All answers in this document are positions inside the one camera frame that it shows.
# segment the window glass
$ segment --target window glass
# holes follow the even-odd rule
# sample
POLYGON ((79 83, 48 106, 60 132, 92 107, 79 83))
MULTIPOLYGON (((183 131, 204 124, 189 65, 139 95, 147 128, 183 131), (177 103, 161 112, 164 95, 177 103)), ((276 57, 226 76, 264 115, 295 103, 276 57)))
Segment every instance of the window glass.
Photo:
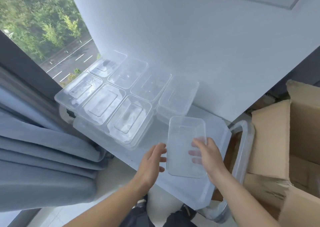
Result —
POLYGON ((0 29, 62 87, 100 57, 73 0, 0 0, 0 29))

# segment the right hand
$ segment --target right hand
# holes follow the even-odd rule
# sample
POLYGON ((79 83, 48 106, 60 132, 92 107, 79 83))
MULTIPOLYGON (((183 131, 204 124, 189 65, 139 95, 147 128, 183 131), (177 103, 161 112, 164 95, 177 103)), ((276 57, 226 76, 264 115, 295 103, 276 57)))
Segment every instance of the right hand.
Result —
POLYGON ((204 142, 193 139, 192 146, 199 148, 199 150, 190 150, 189 155, 200 156, 201 158, 192 158, 195 164, 202 164, 208 173, 208 177, 212 184, 216 185, 221 176, 228 173, 221 153, 212 138, 207 138, 207 145, 204 142))

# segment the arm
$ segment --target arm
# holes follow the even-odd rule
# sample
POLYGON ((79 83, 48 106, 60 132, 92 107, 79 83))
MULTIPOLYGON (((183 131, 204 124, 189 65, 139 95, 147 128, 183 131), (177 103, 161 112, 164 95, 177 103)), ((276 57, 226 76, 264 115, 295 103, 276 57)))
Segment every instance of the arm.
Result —
POLYGON ((165 147, 163 143, 152 146, 143 156, 134 178, 126 186, 74 218, 64 227, 118 227, 133 206, 154 185, 159 172, 164 172, 165 169, 159 167, 159 162, 166 162, 166 158, 161 157, 167 152, 165 147))
MULTIPOLYGON (((251 196, 251 194, 230 174, 224 166, 220 151, 214 141, 208 138, 208 145, 194 139, 193 144, 200 149, 191 150, 190 155, 202 156, 202 164, 210 181, 219 189, 241 227, 280 227, 278 222, 251 196)), ((193 158, 196 164, 199 158, 193 158)))

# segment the hand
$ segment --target hand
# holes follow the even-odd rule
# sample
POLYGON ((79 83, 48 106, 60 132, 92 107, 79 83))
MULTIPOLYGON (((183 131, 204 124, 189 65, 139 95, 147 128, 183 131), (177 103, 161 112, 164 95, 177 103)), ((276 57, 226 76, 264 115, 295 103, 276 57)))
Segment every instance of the hand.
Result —
POLYGON ((208 145, 205 145, 204 142, 198 139, 193 139, 192 146, 199 148, 200 151, 190 150, 189 154, 192 156, 201 157, 192 158, 192 162, 195 164, 202 164, 208 173, 210 181, 212 184, 216 185, 219 177, 225 173, 228 173, 228 170, 223 163, 221 153, 214 140, 212 138, 207 138, 207 144, 208 145))
POLYGON ((137 173, 132 182, 138 187, 141 197, 146 195, 156 182, 159 172, 164 172, 164 168, 159 166, 160 162, 166 162, 166 157, 161 157, 167 152, 164 143, 158 143, 150 148, 142 157, 137 173))

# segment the left hand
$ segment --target left hand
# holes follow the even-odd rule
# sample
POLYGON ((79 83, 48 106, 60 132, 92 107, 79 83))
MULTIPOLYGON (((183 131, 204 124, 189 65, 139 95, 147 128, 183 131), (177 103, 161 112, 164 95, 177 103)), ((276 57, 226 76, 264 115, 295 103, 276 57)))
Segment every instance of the left hand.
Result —
POLYGON ((167 152, 164 143, 152 146, 142 157, 137 173, 132 179, 132 183, 138 187, 141 197, 146 195, 156 182, 159 172, 164 172, 164 168, 159 166, 160 162, 166 162, 166 157, 161 157, 167 152))

